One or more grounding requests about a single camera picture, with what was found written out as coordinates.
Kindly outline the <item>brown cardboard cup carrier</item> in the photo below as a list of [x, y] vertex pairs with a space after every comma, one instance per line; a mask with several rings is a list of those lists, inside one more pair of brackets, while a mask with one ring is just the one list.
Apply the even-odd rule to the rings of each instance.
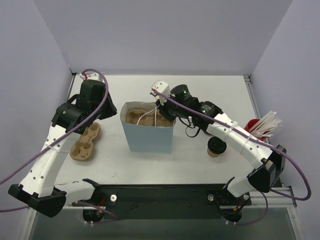
[[100, 138], [101, 126], [98, 122], [93, 122], [86, 127], [69, 151], [70, 157], [75, 161], [88, 161], [94, 153], [94, 143]]
[[147, 127], [173, 127], [174, 123], [162, 116], [157, 108], [145, 111], [131, 109], [125, 116], [125, 123]]

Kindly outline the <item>light blue paper bag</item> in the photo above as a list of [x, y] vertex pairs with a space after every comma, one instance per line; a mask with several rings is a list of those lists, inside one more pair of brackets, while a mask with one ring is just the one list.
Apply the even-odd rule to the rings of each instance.
[[140, 101], [126, 102], [122, 106], [120, 121], [129, 149], [132, 152], [170, 154], [173, 150], [175, 121], [172, 121], [172, 127], [141, 126], [125, 123], [125, 117], [128, 111], [140, 109], [147, 112], [153, 108], [156, 108], [155, 103]]

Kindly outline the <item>black plastic cup lid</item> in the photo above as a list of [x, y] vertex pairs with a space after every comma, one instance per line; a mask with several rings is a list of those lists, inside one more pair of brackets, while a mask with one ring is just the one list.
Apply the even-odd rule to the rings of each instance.
[[213, 136], [208, 140], [207, 147], [210, 149], [216, 149], [223, 154], [227, 149], [227, 144], [220, 138]]

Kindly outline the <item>brown paper coffee cup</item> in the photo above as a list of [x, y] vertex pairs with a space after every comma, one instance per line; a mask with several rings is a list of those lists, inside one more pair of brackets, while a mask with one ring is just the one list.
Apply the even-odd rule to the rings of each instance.
[[216, 149], [213, 148], [207, 148], [207, 154], [212, 157], [212, 158], [217, 158], [219, 157], [222, 153]]

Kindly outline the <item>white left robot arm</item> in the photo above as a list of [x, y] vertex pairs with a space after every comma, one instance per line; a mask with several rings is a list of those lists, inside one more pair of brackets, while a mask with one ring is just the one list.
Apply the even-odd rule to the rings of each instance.
[[82, 82], [80, 92], [60, 105], [51, 120], [47, 139], [40, 156], [19, 184], [13, 184], [8, 194], [47, 216], [56, 216], [65, 205], [86, 201], [100, 203], [100, 185], [83, 179], [55, 186], [58, 173], [74, 143], [95, 120], [116, 115], [108, 85], [98, 80]]

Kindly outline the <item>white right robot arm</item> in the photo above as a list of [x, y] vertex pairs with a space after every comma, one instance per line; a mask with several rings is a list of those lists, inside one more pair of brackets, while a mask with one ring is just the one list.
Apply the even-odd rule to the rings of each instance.
[[245, 131], [236, 121], [210, 101], [199, 101], [193, 97], [187, 85], [181, 84], [173, 89], [163, 81], [151, 88], [159, 113], [170, 122], [176, 118], [187, 119], [189, 123], [213, 135], [243, 156], [253, 170], [243, 177], [232, 177], [224, 186], [221, 197], [227, 204], [233, 204], [242, 195], [257, 190], [268, 193], [284, 170], [286, 159], [279, 154], [286, 149], [278, 146], [272, 150], [270, 145]]

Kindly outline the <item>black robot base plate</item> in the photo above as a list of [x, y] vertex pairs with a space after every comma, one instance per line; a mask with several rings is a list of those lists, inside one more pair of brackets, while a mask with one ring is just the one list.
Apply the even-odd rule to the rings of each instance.
[[234, 197], [223, 184], [105, 184], [76, 206], [84, 207], [84, 219], [93, 222], [211, 220], [223, 212], [239, 221], [251, 203], [249, 193]]

